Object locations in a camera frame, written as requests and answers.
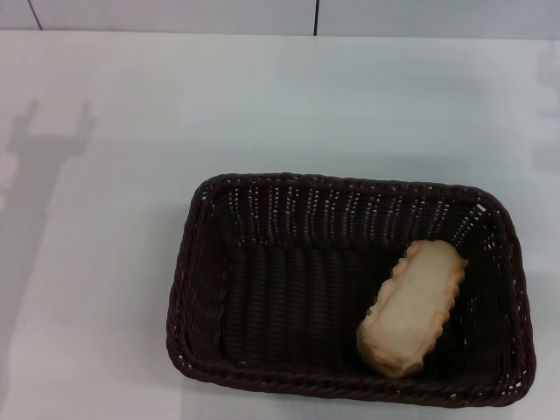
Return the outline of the dark brown woven basket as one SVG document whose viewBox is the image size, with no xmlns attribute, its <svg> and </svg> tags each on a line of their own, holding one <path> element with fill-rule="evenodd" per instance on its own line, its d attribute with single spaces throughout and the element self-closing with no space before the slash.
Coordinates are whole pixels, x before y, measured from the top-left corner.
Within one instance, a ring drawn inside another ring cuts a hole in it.
<svg viewBox="0 0 560 420">
<path fill-rule="evenodd" d="M 423 369 L 389 379 L 356 328 L 415 240 L 443 240 L 465 281 Z M 222 174 L 194 193 L 166 321 L 183 375 L 247 391 L 446 408 L 507 406 L 536 375 L 522 250 L 472 186 Z"/>
</svg>

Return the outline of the orange striped bread loaf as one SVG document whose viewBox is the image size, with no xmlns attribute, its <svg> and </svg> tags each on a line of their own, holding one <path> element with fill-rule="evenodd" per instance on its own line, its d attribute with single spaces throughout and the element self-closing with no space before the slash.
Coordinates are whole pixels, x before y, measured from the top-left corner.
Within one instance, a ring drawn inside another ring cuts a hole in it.
<svg viewBox="0 0 560 420">
<path fill-rule="evenodd" d="M 446 241 L 413 241 L 357 327 L 360 357 L 392 379 L 420 371 L 450 319 L 467 265 Z"/>
</svg>

